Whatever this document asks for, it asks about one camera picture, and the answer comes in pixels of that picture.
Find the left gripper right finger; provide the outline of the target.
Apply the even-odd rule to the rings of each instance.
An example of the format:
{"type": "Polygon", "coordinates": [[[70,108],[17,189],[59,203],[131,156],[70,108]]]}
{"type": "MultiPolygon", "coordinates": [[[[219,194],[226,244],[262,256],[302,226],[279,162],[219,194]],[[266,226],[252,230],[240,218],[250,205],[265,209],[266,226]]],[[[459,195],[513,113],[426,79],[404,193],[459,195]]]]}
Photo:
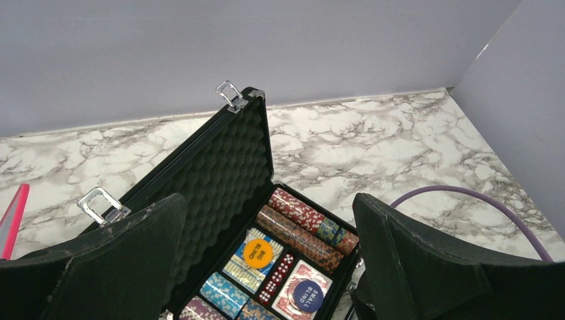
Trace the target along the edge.
{"type": "Polygon", "coordinates": [[[366,193],[352,209],[359,319],[563,319],[564,264],[457,239],[366,193]]]}

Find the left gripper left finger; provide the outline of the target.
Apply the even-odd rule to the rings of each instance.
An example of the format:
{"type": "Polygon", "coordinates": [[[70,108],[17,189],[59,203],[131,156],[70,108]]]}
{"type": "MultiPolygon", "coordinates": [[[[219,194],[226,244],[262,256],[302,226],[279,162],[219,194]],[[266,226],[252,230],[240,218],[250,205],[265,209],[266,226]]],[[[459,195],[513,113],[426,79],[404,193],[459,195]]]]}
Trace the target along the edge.
{"type": "Polygon", "coordinates": [[[157,319],[185,198],[172,194],[72,240],[1,262],[2,319],[157,319]]]}

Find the blue dealer button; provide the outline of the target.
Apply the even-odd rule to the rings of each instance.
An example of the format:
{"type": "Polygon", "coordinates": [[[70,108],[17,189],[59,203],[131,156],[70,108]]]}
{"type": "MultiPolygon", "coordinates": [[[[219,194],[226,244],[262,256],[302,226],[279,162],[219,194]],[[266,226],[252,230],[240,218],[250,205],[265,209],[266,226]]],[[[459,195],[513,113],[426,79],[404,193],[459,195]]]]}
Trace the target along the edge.
{"type": "Polygon", "coordinates": [[[300,311],[314,313],[322,307],[324,293],[318,283],[311,280],[302,280],[292,291],[292,298],[300,311]]]}

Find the red card deck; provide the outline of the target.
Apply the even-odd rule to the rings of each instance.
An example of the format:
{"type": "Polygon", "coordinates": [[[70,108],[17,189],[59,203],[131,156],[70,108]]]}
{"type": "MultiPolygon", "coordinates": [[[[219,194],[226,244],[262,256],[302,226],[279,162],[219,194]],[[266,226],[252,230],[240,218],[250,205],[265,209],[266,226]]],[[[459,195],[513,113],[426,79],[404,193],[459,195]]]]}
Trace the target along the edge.
{"type": "Polygon", "coordinates": [[[332,279],[298,260],[271,307],[285,319],[314,319],[331,285],[332,279]]]}

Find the black poker case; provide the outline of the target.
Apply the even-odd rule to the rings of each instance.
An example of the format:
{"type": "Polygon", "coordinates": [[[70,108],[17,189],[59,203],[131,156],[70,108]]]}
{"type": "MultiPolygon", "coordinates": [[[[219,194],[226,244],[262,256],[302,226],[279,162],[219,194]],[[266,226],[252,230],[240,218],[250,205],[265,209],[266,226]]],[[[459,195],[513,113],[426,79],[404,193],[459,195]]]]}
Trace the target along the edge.
{"type": "Polygon", "coordinates": [[[78,236],[182,195],[185,223],[161,308],[178,315],[268,201],[273,174],[265,94],[247,87],[122,198],[95,188],[80,199],[93,223],[78,236]]]}

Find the orange dealer button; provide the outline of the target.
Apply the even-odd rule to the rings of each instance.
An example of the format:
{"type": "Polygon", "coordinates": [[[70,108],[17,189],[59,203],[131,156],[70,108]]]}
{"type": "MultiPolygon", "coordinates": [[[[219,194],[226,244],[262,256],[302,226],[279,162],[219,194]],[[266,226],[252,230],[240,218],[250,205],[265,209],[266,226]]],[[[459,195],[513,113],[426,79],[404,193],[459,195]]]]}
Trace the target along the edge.
{"type": "Polygon", "coordinates": [[[269,265],[273,258],[273,248],[264,239],[253,239],[243,249],[243,261],[253,269],[262,269],[269,265]]]}

